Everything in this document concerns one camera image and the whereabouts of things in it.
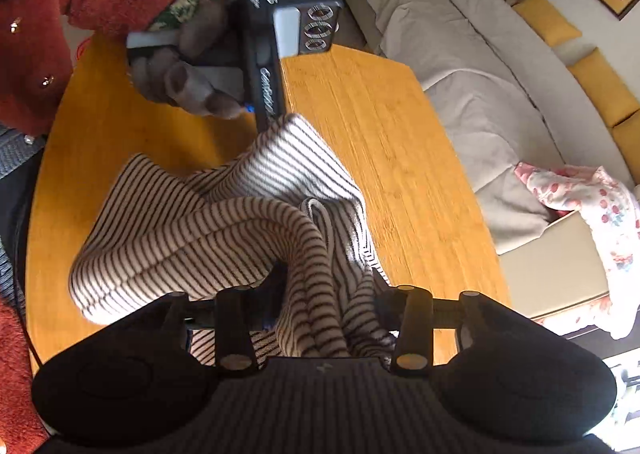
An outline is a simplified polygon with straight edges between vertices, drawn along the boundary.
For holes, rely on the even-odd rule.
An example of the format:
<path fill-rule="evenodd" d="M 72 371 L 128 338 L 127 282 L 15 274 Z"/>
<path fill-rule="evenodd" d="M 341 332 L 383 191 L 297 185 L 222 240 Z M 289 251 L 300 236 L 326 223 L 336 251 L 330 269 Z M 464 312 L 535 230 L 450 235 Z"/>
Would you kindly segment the left hand dark glove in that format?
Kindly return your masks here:
<path fill-rule="evenodd" d="M 210 48 L 226 26 L 226 0 L 198 0 L 192 18 L 179 28 L 175 49 L 157 48 L 150 56 L 131 60 L 132 83 L 149 101 L 178 106 L 192 115 L 237 118 L 241 104 L 186 62 Z"/>

